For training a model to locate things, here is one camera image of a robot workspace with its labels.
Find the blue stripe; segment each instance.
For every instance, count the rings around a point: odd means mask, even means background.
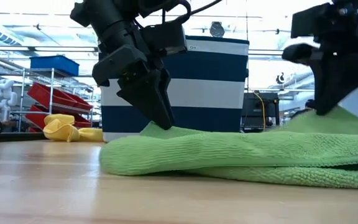
[[[131,106],[102,106],[104,133],[139,133],[149,121]],[[239,132],[241,109],[172,108],[175,126],[202,131]]]
[[[246,55],[189,51],[163,60],[172,78],[244,82]]]
[[[239,40],[239,39],[230,39],[230,38],[218,38],[218,37],[205,37],[205,36],[186,36],[186,40],[205,40],[205,41],[215,41],[215,42],[226,42],[226,43],[237,43],[237,44],[247,44],[249,45],[248,40]]]

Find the black machine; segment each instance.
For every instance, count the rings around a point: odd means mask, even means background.
[[[273,126],[267,118],[275,118],[280,125],[280,112],[277,93],[245,93],[241,113],[241,127],[244,129],[264,129]]]
[[[294,14],[291,38],[311,35],[319,48],[292,45],[282,58],[311,67],[316,113],[325,115],[358,87],[358,0],[333,0]]]
[[[118,79],[117,95],[163,129],[173,126],[173,114],[167,95],[170,83],[162,58],[186,52],[182,24],[192,14],[207,9],[213,1],[191,11],[186,0],[84,0],[76,3],[70,17],[84,27],[92,25],[99,38],[99,49],[107,56],[92,71],[99,86],[109,86],[109,79]],[[142,27],[137,16],[147,17],[159,10],[170,11],[182,5],[187,13],[173,21]]]

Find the humanoid robot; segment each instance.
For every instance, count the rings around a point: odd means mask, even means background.
[[[9,121],[11,115],[11,106],[17,103],[17,94],[12,91],[13,80],[0,80],[0,121]]]

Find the green microfiber towel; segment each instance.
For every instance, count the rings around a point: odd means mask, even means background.
[[[100,152],[104,171],[144,175],[181,171],[273,184],[358,189],[358,118],[342,108],[313,112],[264,133],[162,130],[117,139]]]

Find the wooden tabletop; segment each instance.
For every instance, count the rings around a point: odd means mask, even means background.
[[[105,175],[101,146],[0,142],[0,223],[358,224],[358,190]]]

